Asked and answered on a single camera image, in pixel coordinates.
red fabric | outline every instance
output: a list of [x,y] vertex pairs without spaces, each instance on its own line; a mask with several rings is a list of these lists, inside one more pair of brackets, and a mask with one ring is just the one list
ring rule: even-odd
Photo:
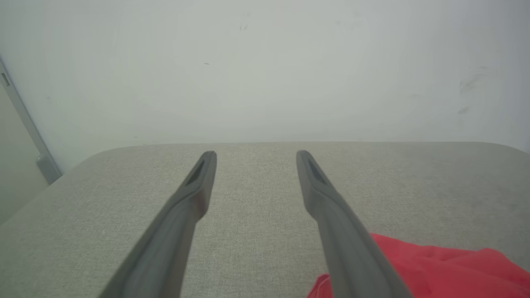
[[[493,249],[419,246],[372,234],[415,298],[530,297],[530,274]],[[307,298],[331,298],[328,274]]]

door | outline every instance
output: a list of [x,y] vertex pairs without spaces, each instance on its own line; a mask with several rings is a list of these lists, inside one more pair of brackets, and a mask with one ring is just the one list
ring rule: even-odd
[[39,155],[4,86],[1,86],[0,225],[48,186],[36,163]]

gray door frame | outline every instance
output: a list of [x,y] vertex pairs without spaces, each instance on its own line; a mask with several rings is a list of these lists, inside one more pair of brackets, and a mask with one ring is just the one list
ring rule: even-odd
[[51,157],[50,152],[48,151],[48,148],[46,147],[46,144],[40,137],[39,131],[35,127],[35,124],[33,123],[33,120],[31,120],[30,115],[28,114],[28,110],[24,106],[24,103],[20,99],[19,93],[16,91],[16,88],[13,84],[13,81],[9,77],[9,74],[7,73],[4,63],[0,59],[0,81],[2,82],[2,86],[4,87],[7,95],[9,96],[9,99],[13,103],[13,106],[15,107],[16,112],[19,114],[20,119],[24,123],[24,126],[28,130],[28,133],[33,140],[33,143],[35,144],[35,147],[37,147],[37,150],[39,151],[40,155],[37,157],[37,160],[35,161],[37,163],[37,166],[39,167],[42,175],[46,178],[46,181],[48,184],[52,184],[55,182],[55,180],[59,179],[63,174],[59,170],[59,167],[55,163],[54,159]]

white wall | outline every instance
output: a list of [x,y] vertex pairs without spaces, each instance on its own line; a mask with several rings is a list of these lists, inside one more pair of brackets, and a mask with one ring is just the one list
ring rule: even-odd
[[526,0],[0,1],[0,54],[63,170],[158,143],[530,152]]

gray fabric surface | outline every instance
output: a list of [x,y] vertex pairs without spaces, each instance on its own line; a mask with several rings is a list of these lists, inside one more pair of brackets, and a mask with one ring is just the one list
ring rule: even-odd
[[152,145],[99,153],[0,226],[1,297],[97,297],[200,154],[218,155],[182,297],[304,297],[326,272],[295,153],[370,232],[530,269],[530,155],[487,143]]

